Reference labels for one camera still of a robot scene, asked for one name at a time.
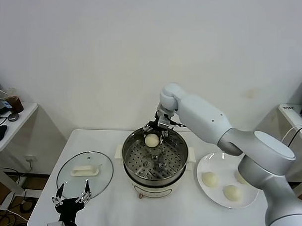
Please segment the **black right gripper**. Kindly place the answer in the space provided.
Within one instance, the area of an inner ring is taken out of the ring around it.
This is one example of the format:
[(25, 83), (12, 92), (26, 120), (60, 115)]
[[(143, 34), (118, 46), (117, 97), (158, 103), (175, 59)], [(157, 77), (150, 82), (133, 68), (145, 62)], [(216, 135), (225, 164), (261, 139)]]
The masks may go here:
[(142, 130), (144, 134), (148, 134), (150, 131), (156, 131), (161, 133), (160, 143), (162, 143), (166, 137), (169, 136), (168, 128), (170, 127), (170, 119), (166, 113), (157, 111), (155, 113), (155, 119), (148, 122), (148, 125), (145, 125)]

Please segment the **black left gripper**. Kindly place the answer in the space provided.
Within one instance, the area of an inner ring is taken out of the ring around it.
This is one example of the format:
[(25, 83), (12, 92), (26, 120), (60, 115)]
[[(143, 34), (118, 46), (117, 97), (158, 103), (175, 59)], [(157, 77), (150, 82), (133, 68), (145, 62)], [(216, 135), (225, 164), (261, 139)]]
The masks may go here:
[(53, 196), (52, 202), (56, 205), (55, 210), (59, 213), (59, 222), (71, 222), (74, 223), (76, 219), (76, 214), (78, 211), (83, 209), (83, 204), (89, 202), (90, 197), (92, 196), (89, 180), (85, 182), (84, 192), (81, 194), (81, 197), (78, 198), (69, 198), (62, 200), (64, 184), (57, 189), (56, 195)]

